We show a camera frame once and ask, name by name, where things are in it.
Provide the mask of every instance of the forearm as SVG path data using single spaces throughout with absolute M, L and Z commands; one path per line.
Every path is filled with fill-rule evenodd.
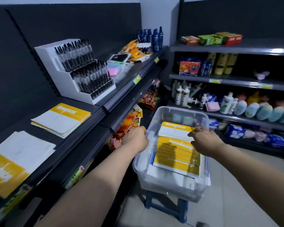
M 251 198 L 284 226 L 284 174 L 230 145 L 221 145 L 215 159 L 239 181 Z
M 76 184 L 38 227 L 101 226 L 133 157 L 129 146 L 116 149 Z

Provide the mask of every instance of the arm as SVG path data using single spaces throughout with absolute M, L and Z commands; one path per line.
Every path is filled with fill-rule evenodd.
M 123 176 L 148 140 L 145 127 L 131 129 L 122 146 L 76 184 L 36 225 L 36 227 L 101 226 Z
M 223 143 L 213 131 L 196 129 L 189 136 L 203 155 L 222 164 L 251 198 L 280 226 L 284 226 L 284 174 L 239 149 Z

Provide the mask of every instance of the pen display stand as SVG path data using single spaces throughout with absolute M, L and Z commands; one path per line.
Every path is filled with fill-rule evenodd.
M 62 96 L 96 104 L 116 88 L 106 64 L 94 59 L 88 40 L 66 39 L 35 50 Z

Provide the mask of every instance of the stack of notebooks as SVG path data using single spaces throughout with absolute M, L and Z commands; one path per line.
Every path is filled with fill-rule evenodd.
M 0 196 L 8 197 L 51 154 L 55 144 L 25 131 L 12 133 L 0 144 Z
M 31 119 L 31 124 L 65 138 L 90 116 L 89 111 L 60 103 L 42 115 Z
M 198 177 L 200 154 L 190 143 L 193 138 L 187 136 L 193 129 L 189 126 L 163 122 L 151 164 L 182 175 Z

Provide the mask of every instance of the yellow bottle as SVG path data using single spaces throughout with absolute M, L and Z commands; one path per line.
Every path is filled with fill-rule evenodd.
M 247 105 L 252 103 L 258 103 L 260 100 L 259 92 L 256 91 L 252 96 L 249 96 L 246 100 Z
M 227 53 L 221 53 L 215 68 L 215 75 L 222 75 L 228 58 Z
M 208 54 L 207 61 L 212 60 L 211 67 L 213 67 L 213 65 L 214 65 L 214 63 L 215 63 L 216 56 L 217 56 L 217 53 L 209 53 L 209 54 Z
M 235 53 L 229 54 L 226 66 L 224 68 L 224 72 L 223 72 L 224 74 L 227 74 L 227 75 L 231 74 L 233 67 L 235 66 L 235 63 L 237 61 L 237 58 L 238 58 L 238 54 L 235 54 Z

